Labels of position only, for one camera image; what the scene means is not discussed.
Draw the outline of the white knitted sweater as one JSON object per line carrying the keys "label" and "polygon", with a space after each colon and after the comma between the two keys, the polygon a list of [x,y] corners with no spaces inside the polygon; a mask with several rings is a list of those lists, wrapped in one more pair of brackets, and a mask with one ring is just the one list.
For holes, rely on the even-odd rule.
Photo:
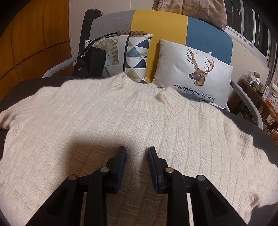
{"label": "white knitted sweater", "polygon": [[205,175],[245,222],[277,202],[277,166],[219,109],[173,88],[126,74],[43,87],[1,112],[1,211],[25,225],[71,174],[89,175],[127,149],[120,192],[108,202],[109,225],[164,225],[164,195],[152,189],[146,151],[184,175]]}

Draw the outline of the white deer print pillow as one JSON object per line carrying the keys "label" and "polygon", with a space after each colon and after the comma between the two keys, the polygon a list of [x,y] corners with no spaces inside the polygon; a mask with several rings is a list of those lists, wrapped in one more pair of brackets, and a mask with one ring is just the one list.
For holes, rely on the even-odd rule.
{"label": "white deer print pillow", "polygon": [[160,39],[152,82],[172,87],[187,98],[225,108],[233,67],[197,49]]}

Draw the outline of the black handbag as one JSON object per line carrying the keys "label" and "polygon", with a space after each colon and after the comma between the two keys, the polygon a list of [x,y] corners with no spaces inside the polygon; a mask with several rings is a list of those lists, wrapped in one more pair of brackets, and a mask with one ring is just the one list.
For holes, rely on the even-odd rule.
{"label": "black handbag", "polygon": [[73,76],[79,78],[100,77],[102,75],[107,52],[103,49],[90,47],[77,57],[73,68]]}

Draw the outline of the geometric triangle pattern pillow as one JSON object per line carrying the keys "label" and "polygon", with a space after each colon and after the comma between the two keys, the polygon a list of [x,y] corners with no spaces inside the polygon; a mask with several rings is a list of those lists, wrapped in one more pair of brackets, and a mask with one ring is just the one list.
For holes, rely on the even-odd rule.
{"label": "geometric triangle pattern pillow", "polygon": [[134,82],[146,84],[146,64],[152,34],[128,36],[124,54],[124,71]]}

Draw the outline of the hedgehog print pillow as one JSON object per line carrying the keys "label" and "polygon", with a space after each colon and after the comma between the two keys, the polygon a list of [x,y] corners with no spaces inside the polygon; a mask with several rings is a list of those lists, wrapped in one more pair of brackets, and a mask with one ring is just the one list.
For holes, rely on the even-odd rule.
{"label": "hedgehog print pillow", "polygon": [[91,45],[106,51],[106,59],[101,74],[102,78],[115,76],[124,72],[125,52],[129,35],[107,36],[96,41],[86,40],[84,47]]}

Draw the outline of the black ottoman seat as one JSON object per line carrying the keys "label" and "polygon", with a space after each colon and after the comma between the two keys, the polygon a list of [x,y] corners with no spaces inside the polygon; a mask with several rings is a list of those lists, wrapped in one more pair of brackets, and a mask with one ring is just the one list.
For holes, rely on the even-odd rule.
{"label": "black ottoman seat", "polygon": [[[74,76],[58,76],[20,82],[1,100],[1,111],[33,95],[42,87],[60,87],[64,82],[79,79],[80,78]],[[230,118],[241,131],[252,135],[254,138],[254,146],[262,149],[266,153],[269,161],[277,165],[277,145],[269,135],[243,118],[222,109],[219,111]],[[255,208],[252,211],[251,220],[248,225],[277,225],[277,204]]]}

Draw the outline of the wooden side table with items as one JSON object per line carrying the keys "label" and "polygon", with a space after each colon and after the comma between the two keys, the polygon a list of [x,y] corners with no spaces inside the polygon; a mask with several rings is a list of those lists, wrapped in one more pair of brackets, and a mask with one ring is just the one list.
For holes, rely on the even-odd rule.
{"label": "wooden side table with items", "polygon": [[261,93],[251,86],[245,78],[238,82],[260,113],[263,131],[277,143],[277,112],[263,99]]}

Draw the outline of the grey yellow blue sofa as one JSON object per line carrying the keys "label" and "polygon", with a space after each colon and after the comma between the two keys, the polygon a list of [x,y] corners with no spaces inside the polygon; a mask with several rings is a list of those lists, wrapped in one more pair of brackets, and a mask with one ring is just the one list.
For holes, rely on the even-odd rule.
{"label": "grey yellow blue sofa", "polygon": [[199,19],[169,12],[132,10],[101,15],[92,22],[89,39],[132,30],[153,35],[146,64],[147,82],[153,80],[156,72],[160,39],[212,53],[218,60],[231,64],[233,41],[227,33]]}

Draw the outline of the black rolled mat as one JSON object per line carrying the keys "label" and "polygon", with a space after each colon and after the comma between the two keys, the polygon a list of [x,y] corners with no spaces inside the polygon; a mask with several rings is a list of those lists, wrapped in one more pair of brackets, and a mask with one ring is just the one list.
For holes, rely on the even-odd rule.
{"label": "black rolled mat", "polygon": [[85,11],[83,24],[81,27],[80,41],[79,41],[79,49],[78,49],[79,54],[84,49],[85,41],[89,39],[92,22],[100,16],[101,16],[101,11],[99,9],[88,9],[87,11]]}

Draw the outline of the beige patterned curtain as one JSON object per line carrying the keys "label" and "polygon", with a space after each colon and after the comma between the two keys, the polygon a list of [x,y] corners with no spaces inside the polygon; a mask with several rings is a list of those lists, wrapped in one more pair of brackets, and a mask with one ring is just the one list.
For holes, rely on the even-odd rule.
{"label": "beige patterned curtain", "polygon": [[193,17],[223,31],[227,26],[227,12],[223,0],[158,0],[154,1],[153,10]]}

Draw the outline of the window with white frame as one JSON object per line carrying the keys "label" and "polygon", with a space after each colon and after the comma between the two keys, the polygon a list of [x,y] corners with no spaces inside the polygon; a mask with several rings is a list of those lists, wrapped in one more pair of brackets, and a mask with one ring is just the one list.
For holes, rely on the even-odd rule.
{"label": "window with white frame", "polygon": [[265,65],[275,60],[276,41],[263,19],[246,1],[226,0],[225,31],[244,45]]}

